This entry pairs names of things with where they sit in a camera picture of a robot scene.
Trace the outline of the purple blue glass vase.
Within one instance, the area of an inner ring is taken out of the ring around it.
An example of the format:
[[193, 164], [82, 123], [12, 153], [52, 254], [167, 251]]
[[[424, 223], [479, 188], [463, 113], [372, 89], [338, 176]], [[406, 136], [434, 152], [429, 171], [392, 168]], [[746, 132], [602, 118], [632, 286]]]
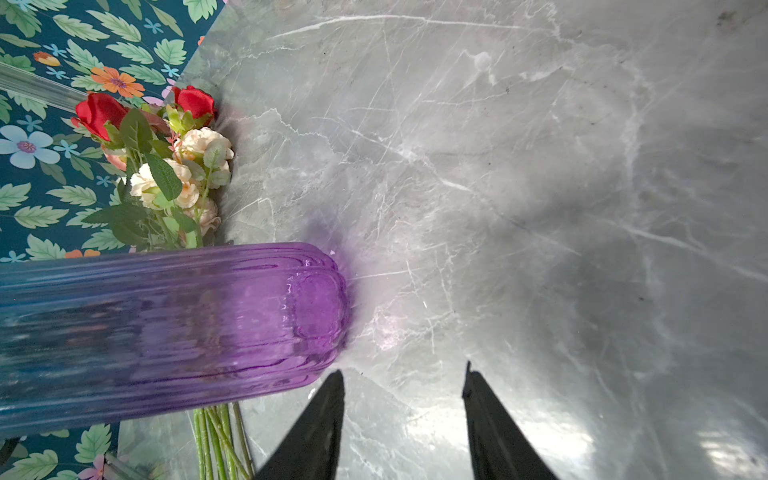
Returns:
[[307, 385], [336, 358], [348, 308], [334, 260], [306, 243], [5, 265], [1, 435]]

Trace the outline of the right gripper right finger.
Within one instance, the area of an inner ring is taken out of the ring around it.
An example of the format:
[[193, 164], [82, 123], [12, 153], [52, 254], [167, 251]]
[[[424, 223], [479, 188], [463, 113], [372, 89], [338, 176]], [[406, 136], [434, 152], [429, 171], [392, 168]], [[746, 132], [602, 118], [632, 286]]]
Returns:
[[470, 362], [462, 399], [475, 479], [558, 479]]

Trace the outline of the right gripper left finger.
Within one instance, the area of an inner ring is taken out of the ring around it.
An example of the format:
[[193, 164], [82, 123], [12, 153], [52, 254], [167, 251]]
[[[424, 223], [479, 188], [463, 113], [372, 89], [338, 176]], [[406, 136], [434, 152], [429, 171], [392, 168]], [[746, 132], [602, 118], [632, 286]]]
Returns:
[[340, 455], [344, 399], [344, 377], [340, 370], [336, 370], [323, 381], [254, 478], [335, 479]]

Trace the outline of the artificial flower bunch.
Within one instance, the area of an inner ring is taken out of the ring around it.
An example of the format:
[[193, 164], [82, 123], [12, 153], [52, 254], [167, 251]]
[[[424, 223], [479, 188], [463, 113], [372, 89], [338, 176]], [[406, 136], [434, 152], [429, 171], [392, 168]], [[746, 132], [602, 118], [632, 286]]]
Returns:
[[138, 252], [211, 245], [221, 222], [212, 195], [230, 183], [235, 157], [230, 140], [212, 127], [216, 116], [213, 97], [193, 86], [173, 87], [163, 107], [129, 108], [106, 93], [88, 94], [72, 123], [124, 175], [118, 203], [84, 223], [107, 224]]

